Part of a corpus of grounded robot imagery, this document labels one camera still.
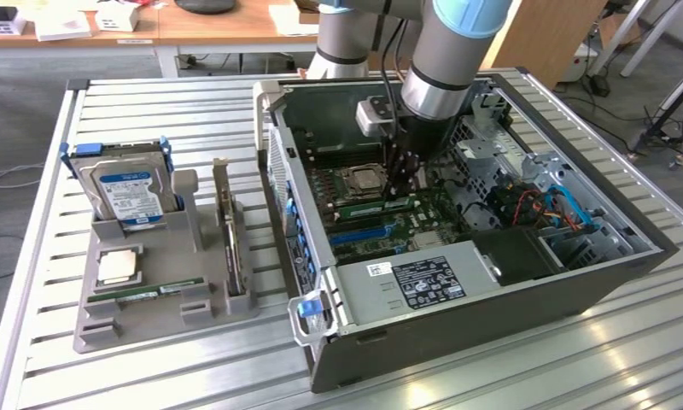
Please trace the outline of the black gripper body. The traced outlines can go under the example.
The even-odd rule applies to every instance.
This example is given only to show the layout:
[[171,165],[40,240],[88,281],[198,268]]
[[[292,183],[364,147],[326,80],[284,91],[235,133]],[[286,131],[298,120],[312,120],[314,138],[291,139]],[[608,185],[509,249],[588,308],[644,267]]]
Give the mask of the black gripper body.
[[443,144],[451,120],[427,120],[406,115],[399,121],[398,143],[404,152],[418,156],[420,162],[428,160]]

